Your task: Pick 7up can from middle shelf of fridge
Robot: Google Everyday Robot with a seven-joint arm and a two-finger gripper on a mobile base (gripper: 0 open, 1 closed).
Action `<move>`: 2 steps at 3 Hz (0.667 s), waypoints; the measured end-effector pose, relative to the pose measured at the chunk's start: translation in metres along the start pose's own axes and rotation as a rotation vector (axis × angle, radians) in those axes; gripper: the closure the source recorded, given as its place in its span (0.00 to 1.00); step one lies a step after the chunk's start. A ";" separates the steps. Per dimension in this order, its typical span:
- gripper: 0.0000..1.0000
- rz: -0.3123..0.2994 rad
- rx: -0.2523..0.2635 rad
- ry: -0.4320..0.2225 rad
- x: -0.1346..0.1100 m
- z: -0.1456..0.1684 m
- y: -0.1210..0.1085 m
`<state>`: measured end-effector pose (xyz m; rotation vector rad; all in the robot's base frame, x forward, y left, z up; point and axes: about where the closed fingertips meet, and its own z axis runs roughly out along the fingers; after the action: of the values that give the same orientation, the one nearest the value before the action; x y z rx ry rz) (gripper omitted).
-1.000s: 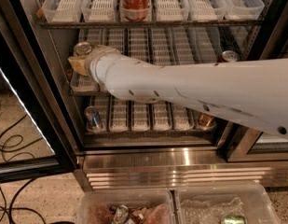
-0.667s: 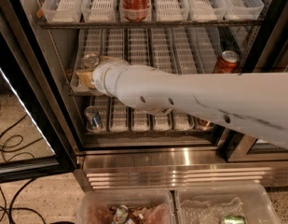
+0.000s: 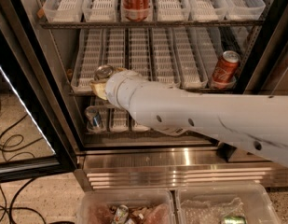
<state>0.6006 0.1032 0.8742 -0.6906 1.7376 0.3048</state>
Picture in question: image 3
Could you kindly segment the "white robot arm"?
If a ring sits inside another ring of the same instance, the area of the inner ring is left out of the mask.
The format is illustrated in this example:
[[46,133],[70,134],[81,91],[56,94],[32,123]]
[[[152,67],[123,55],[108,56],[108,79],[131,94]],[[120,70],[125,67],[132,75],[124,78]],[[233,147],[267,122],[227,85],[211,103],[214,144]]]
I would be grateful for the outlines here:
[[90,87],[143,126],[201,133],[288,167],[288,96],[194,93],[109,65],[95,71]]

